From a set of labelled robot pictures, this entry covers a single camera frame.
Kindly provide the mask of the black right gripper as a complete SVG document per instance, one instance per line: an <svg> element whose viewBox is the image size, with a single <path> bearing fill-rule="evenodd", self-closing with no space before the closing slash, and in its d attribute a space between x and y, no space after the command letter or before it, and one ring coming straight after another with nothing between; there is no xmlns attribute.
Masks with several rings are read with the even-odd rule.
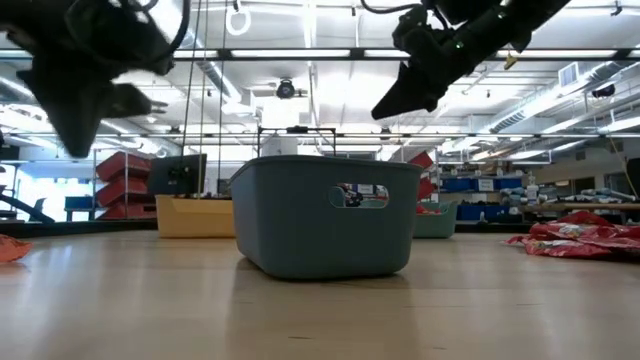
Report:
<svg viewBox="0 0 640 360"><path fill-rule="evenodd" d="M498 3L414 3L401 9L392 43L408 58L371 110L374 120L417 110L433 112L449 83L500 49Z"/></svg>

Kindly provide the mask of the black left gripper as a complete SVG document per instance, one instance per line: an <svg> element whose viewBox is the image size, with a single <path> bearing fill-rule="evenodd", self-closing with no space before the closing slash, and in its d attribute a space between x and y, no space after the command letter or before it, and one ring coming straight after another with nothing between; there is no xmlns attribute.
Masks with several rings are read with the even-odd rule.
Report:
<svg viewBox="0 0 640 360"><path fill-rule="evenodd" d="M131 83L131 70L158 75L174 67L175 32L160 26L172 0L17 0L17 46L31 66L17 73L47 113L67 153L86 158L101 120L164 114Z"/></svg>

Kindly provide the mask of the teal plastic bin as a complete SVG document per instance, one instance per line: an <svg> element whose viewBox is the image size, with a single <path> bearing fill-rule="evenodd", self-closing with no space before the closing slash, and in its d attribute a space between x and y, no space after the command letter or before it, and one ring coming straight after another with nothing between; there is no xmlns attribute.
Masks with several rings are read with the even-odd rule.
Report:
<svg viewBox="0 0 640 360"><path fill-rule="evenodd" d="M457 202L439 203L439 215L417 215L413 232L414 238L447 239L455 233Z"/></svg>

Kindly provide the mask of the yellow plastic bin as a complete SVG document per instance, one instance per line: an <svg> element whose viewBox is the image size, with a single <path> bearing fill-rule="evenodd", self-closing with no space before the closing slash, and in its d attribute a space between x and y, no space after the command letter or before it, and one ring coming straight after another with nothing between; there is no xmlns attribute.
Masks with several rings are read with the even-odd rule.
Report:
<svg viewBox="0 0 640 360"><path fill-rule="evenodd" d="M168 239L234 238L233 202L157 195L159 236Z"/></svg>

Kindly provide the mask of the orange Reese's pack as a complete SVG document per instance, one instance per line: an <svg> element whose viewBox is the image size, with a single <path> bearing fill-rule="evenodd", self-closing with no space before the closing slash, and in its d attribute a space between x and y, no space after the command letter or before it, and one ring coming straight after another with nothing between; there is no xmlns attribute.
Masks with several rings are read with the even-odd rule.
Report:
<svg viewBox="0 0 640 360"><path fill-rule="evenodd" d="M0 234L0 263L9 263L25 257L33 244Z"/></svg>

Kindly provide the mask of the grey-blue plastic bin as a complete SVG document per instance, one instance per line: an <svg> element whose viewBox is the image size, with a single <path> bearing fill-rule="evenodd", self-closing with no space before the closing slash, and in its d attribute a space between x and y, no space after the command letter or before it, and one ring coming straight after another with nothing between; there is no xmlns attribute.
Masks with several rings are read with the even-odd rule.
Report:
<svg viewBox="0 0 640 360"><path fill-rule="evenodd" d="M281 155L231 178L237 247L266 274L318 280L393 274L410 258L422 170L407 163ZM337 202L344 184L381 185L381 208Z"/></svg>

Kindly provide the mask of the red Skittles bag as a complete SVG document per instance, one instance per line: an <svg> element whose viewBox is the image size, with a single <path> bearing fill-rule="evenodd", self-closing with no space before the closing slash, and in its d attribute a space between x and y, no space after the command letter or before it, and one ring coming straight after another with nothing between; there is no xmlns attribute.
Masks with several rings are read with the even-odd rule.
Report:
<svg viewBox="0 0 640 360"><path fill-rule="evenodd" d="M522 246L528 255L534 256L586 259L612 255L611 250L575 240L539 240L530 236L514 236L505 244Z"/></svg>
<svg viewBox="0 0 640 360"><path fill-rule="evenodd" d="M608 249L614 254L640 257L640 238L596 238L592 240L592 243L599 247Z"/></svg>
<svg viewBox="0 0 640 360"><path fill-rule="evenodd" d="M531 227L530 235L536 239L576 240L576 239L612 239L629 238L640 240L640 226L572 224L554 222L536 224Z"/></svg>
<svg viewBox="0 0 640 360"><path fill-rule="evenodd" d="M589 211L578 211L568 214L558 219L559 223L577 224L577 225L596 225L604 227L613 227L614 224L605 218Z"/></svg>

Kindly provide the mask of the tilted red bin rack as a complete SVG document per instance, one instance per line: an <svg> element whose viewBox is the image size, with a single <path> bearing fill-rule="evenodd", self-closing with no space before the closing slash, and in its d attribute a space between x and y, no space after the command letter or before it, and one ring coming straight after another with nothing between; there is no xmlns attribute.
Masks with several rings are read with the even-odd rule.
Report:
<svg viewBox="0 0 640 360"><path fill-rule="evenodd" d="M429 198L435 190L435 186L431 180L431 176L428 173L428 170L432 167L434 161L426 152L421 152L418 155L414 156L409 161L409 163L419 166L422 169L422 173L420 175L420 180L418 183L417 195L417 201L420 202Z"/></svg>

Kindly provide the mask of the black monitor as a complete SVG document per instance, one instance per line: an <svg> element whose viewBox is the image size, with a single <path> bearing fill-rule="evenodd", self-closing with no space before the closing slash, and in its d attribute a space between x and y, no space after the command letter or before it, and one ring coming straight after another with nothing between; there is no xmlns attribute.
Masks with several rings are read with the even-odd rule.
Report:
<svg viewBox="0 0 640 360"><path fill-rule="evenodd" d="M204 190L206 154L155 158L150 162L147 190L152 195L199 194Z"/></svg>

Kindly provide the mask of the blue bins with white label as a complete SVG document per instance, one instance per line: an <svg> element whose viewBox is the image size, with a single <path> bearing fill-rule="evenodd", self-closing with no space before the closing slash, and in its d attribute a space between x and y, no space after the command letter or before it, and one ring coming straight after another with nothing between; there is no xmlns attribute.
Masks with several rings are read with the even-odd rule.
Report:
<svg viewBox="0 0 640 360"><path fill-rule="evenodd" d="M442 181L443 192L497 192L502 189L519 188L520 178L445 178Z"/></svg>

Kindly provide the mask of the dark blue cabinet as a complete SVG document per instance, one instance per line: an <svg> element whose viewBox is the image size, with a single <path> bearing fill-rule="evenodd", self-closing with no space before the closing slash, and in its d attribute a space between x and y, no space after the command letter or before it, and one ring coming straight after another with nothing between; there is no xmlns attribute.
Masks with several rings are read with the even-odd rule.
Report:
<svg viewBox="0 0 640 360"><path fill-rule="evenodd" d="M66 212L66 221L73 221L73 214L83 212L88 214L88 220L95 219L96 204L93 196L67 196L64 201L64 211Z"/></svg>

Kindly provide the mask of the black slanted machine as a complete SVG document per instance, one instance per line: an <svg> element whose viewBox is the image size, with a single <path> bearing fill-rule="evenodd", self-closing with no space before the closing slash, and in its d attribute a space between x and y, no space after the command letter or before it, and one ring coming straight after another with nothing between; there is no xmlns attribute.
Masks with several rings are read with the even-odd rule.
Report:
<svg viewBox="0 0 640 360"><path fill-rule="evenodd" d="M0 209L0 222L23 223L17 218L18 212L22 211L29 216L29 222L39 222L43 224L54 223L55 220L43 212L45 198L40 198L33 206L30 206L16 198L0 194L0 203L6 203L12 210Z"/></svg>

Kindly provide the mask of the blue storage bins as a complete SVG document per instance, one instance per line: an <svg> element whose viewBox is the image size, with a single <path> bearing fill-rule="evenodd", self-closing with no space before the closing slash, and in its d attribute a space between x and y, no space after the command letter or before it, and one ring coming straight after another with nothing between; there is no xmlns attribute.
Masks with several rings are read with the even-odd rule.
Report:
<svg viewBox="0 0 640 360"><path fill-rule="evenodd" d="M457 221L489 221L500 215L509 214L509 207L502 205L461 204L457 207Z"/></svg>

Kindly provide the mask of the white blue power tool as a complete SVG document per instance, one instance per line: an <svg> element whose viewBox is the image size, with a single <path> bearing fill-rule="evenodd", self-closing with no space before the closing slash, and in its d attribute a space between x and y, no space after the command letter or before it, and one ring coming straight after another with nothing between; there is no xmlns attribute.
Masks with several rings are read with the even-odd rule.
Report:
<svg viewBox="0 0 640 360"><path fill-rule="evenodd" d="M526 190L522 187L503 188L500 190L501 202L503 204L516 204L527 202Z"/></svg>
<svg viewBox="0 0 640 360"><path fill-rule="evenodd" d="M581 194L585 196L609 197L609 198L621 200L622 202L634 202L637 200L637 197L634 195L621 193L618 191L611 190L609 188L586 189L586 190L582 190Z"/></svg>

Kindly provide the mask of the white ceiling vent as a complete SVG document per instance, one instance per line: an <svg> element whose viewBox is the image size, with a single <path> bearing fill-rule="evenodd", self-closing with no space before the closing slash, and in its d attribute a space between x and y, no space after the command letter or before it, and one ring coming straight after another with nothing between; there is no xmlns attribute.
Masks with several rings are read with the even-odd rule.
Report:
<svg viewBox="0 0 640 360"><path fill-rule="evenodd" d="M580 77L580 63L572 62L561 68L558 73L559 86L564 88L578 82Z"/></svg>

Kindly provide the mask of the white cylindrical tank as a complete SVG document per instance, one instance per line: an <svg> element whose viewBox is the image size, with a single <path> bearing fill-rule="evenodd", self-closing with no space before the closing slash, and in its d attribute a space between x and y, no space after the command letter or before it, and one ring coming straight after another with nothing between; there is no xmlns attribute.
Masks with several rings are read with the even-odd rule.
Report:
<svg viewBox="0 0 640 360"><path fill-rule="evenodd" d="M270 137L261 144L261 157L298 154L298 139L294 137Z"/></svg>

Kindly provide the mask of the wooden workbench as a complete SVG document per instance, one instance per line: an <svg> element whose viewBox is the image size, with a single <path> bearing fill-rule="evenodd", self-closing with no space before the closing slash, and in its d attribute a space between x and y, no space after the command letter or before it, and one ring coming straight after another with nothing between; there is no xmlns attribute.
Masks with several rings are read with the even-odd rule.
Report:
<svg viewBox="0 0 640 360"><path fill-rule="evenodd" d="M537 205L523 205L518 207L522 213L532 212L571 212L595 211L595 210L616 210L622 212L640 212L640 203L544 203Z"/></svg>

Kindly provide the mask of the overhead frame beam with lights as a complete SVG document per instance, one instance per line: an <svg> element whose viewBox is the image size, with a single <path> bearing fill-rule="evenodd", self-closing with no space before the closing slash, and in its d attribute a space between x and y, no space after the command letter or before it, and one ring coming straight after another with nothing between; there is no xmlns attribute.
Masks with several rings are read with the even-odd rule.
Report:
<svg viewBox="0 0 640 360"><path fill-rule="evenodd" d="M486 61L640 61L640 48L615 49L528 49L522 53L499 50ZM176 61L396 61L407 53L392 48L292 48L292 49L197 49L177 50Z"/></svg>
<svg viewBox="0 0 640 360"><path fill-rule="evenodd" d="M595 138L620 138L640 139L640 133L606 132L606 133L340 133L333 131L286 132L285 130L267 129L261 132L244 133L98 133L96 139L213 139L213 138L257 138L262 135L298 136L303 138L316 138L331 136L331 138L346 139L458 139L458 138L498 138L498 139L595 139Z"/></svg>

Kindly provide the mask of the black aluminium table frame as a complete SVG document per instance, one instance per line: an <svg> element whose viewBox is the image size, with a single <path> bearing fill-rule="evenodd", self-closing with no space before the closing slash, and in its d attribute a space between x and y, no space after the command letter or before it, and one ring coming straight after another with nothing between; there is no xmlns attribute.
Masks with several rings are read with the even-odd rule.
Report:
<svg viewBox="0 0 640 360"><path fill-rule="evenodd" d="M457 233L528 233L532 223L457 223ZM117 221L85 221L85 222L54 222L54 223L10 223L0 222L0 234L14 238L38 238L54 236L70 236L81 234L147 231L157 230L154 220L117 220Z"/></svg>

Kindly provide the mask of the silver ceiling duct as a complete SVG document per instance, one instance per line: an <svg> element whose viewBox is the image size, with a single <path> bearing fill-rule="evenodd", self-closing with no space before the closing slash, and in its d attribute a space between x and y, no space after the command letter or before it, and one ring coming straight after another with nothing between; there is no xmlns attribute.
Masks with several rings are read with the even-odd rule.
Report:
<svg viewBox="0 0 640 360"><path fill-rule="evenodd" d="M576 96L580 96L588 90L595 90L597 86L613 81L617 75L640 65L640 61L633 60L577 62L580 63L580 77L577 83L562 88L559 86L557 75L557 80L554 83L526 96L518 104L495 115L480 130L480 133L499 133Z"/></svg>

